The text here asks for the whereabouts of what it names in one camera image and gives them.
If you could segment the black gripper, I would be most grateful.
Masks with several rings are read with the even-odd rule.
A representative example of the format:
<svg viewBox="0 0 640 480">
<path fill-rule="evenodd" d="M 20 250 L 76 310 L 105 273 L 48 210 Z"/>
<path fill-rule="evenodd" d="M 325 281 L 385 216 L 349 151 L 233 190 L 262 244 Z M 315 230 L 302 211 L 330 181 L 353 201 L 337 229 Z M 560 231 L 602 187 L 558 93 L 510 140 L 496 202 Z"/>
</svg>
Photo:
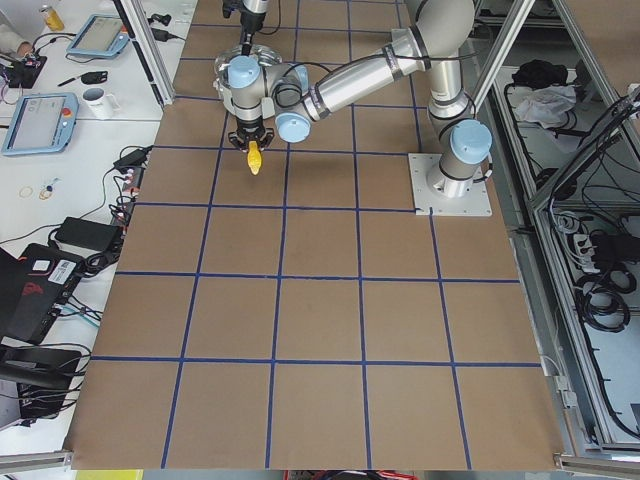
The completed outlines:
<svg viewBox="0 0 640 480">
<path fill-rule="evenodd" d="M 252 141 L 259 150 L 264 150 L 274 139 L 274 129 L 265 127 L 262 119 L 237 119 L 236 125 L 236 130 L 228 133 L 228 140 L 238 150 L 248 151 Z"/>
<path fill-rule="evenodd" d="M 243 23 L 242 24 L 242 35 L 241 35 L 241 53 L 242 54 L 250 54 L 252 45 L 253 45 L 253 37 L 256 33 L 256 26 L 253 23 Z"/>
</svg>

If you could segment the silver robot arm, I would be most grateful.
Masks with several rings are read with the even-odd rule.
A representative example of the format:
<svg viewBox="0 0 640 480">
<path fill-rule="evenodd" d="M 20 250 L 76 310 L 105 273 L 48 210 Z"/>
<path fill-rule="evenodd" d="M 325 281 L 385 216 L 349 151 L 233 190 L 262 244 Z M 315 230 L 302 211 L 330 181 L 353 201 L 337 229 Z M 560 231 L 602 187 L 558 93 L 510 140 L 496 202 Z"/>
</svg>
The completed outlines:
<svg viewBox="0 0 640 480">
<path fill-rule="evenodd" d="M 390 105 L 387 95 L 414 74 L 427 78 L 428 117 L 441 144 L 441 157 L 423 177 L 427 189 L 441 199 L 461 199 L 487 179 L 481 166 L 492 137 L 476 120 L 474 101 L 463 85 L 462 45 L 472 32 L 471 1 L 409 1 L 408 25 L 368 55 L 351 60 L 311 80 L 309 62 L 288 62 L 254 40 L 263 29 L 266 1 L 225 1 L 222 14 L 240 16 L 237 46 L 216 60 L 214 84 L 236 127 L 228 141 L 246 156 L 252 174 L 262 166 L 262 153 L 275 138 L 305 141 L 313 124 L 347 106 Z"/>
<path fill-rule="evenodd" d="M 241 1 L 241 54 L 249 56 L 251 53 L 253 38 L 263 28 L 264 20 L 268 12 L 268 0 L 242 0 Z"/>
</svg>

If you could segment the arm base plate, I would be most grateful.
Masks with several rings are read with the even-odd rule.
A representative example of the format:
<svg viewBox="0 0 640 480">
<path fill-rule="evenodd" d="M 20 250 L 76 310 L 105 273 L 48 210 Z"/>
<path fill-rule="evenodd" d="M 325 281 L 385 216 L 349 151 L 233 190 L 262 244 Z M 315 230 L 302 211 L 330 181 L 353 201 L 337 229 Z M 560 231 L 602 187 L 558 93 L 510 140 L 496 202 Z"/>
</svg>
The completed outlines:
<svg viewBox="0 0 640 480">
<path fill-rule="evenodd" d="M 441 154 L 410 153 L 409 172 L 416 215 L 490 217 L 492 208 L 480 165 L 466 180 L 453 180 L 440 170 Z"/>
</svg>

